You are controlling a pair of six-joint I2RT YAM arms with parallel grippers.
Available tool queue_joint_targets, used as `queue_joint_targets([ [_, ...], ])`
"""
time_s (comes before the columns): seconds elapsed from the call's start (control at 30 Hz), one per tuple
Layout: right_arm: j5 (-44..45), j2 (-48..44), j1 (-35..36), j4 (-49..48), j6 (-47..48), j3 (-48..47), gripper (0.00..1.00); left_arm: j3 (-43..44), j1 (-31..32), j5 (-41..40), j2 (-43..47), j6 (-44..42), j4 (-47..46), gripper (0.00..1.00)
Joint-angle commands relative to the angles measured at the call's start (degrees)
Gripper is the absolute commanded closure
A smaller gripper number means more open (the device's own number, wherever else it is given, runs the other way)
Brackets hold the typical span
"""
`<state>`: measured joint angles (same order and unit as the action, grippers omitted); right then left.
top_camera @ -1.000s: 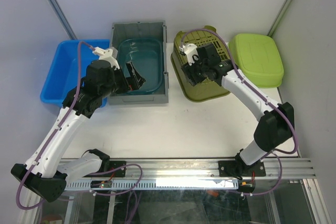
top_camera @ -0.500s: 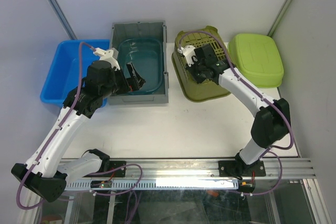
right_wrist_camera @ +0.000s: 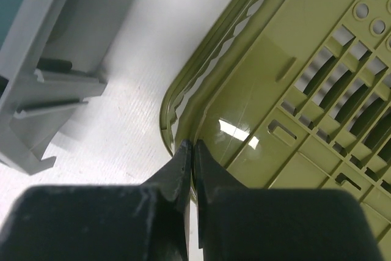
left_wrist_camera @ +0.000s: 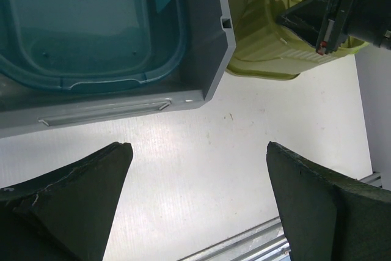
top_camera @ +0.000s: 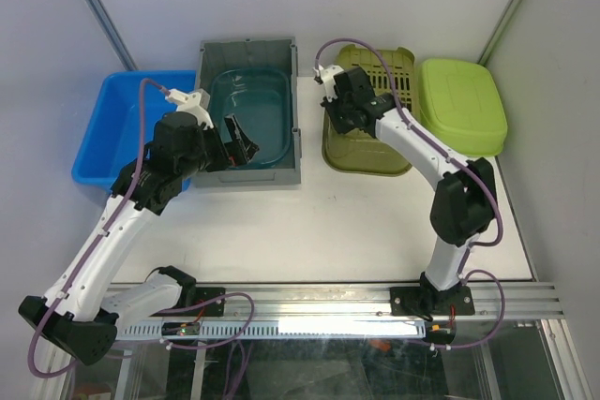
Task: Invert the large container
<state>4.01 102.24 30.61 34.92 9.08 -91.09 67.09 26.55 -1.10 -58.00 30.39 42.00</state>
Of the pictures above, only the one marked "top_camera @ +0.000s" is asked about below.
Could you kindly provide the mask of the teal transparent tub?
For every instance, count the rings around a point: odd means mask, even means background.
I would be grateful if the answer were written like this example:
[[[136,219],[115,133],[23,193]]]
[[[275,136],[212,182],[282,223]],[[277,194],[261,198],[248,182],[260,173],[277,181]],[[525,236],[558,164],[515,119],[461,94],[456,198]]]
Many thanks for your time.
[[[250,170],[275,166],[291,147],[290,78],[278,69],[248,67],[219,74],[211,85],[209,113],[224,140],[230,137],[224,117],[232,114],[258,145]]]

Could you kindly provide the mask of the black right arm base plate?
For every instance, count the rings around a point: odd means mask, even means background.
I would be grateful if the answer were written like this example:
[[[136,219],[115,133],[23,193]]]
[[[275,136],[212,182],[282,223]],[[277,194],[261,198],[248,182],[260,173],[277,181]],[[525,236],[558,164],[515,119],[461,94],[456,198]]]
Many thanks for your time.
[[[457,316],[475,314],[472,293],[466,286],[457,286],[443,292],[420,286],[392,287],[389,293],[391,313],[395,317],[430,319],[433,316],[449,316],[451,311]]]

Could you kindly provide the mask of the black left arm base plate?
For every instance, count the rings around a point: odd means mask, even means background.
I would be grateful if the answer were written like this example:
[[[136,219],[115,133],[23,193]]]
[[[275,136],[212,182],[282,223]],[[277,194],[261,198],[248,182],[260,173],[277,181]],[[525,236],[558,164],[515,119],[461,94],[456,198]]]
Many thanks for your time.
[[[226,301],[220,299],[210,304],[208,301],[212,301],[213,299],[222,296],[225,293],[226,289],[224,287],[198,286],[195,289],[195,296],[193,297],[191,304],[187,306],[186,311],[181,311],[180,309],[183,308],[183,306],[178,304],[174,309],[179,309],[179,312],[170,309],[167,312],[155,313],[152,315],[152,317],[188,316],[196,318],[200,313],[202,313],[201,318],[221,318],[224,316]]]

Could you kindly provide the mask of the lime green plastic basin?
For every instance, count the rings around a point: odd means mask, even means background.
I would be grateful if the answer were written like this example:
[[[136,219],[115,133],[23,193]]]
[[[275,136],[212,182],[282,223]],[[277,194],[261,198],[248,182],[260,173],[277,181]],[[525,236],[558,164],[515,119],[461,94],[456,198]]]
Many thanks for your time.
[[[503,151],[508,124],[489,70],[457,59],[429,58],[417,68],[420,123],[465,156]]]

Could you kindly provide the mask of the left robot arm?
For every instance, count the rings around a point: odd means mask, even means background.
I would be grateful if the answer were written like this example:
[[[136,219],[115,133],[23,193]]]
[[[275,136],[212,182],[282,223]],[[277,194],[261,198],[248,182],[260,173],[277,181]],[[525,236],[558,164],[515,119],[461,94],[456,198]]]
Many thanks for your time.
[[[196,292],[193,276],[163,266],[142,284],[108,296],[108,287],[141,231],[160,217],[184,184],[198,172],[248,164],[258,145],[237,118],[224,118],[231,137],[196,115],[165,114],[153,139],[141,143],[138,155],[121,169],[105,210],[61,277],[41,296],[27,296],[19,307],[35,338],[44,338],[79,363],[91,365],[110,350],[118,333],[164,312],[186,314],[201,309],[208,297]]]

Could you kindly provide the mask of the olive green slotted basket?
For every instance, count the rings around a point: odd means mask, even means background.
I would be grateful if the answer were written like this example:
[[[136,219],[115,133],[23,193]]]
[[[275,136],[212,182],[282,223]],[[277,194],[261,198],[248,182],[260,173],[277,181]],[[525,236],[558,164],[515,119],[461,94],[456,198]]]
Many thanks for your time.
[[[381,50],[380,54],[392,71],[402,106],[409,110],[415,120],[419,120],[421,109],[413,53],[399,47],[395,50]],[[343,47],[335,64],[344,69],[363,68],[378,96],[391,90],[383,65],[365,48],[354,44]],[[347,134],[337,133],[327,116],[323,117],[322,156],[331,168],[343,172],[399,176],[411,168],[411,164],[402,155],[365,132],[353,130]]]

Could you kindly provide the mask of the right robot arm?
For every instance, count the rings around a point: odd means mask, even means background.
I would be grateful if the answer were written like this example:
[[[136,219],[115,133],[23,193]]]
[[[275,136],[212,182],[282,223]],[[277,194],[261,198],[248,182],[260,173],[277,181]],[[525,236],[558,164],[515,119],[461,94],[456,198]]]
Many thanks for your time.
[[[498,210],[494,170],[483,157],[468,157],[443,146],[418,124],[391,93],[376,95],[366,71],[317,67],[324,89],[322,106],[335,131],[361,130],[403,156],[434,191],[429,214],[436,242],[419,287],[400,297],[404,313],[431,321],[461,302],[460,279],[473,245]]]

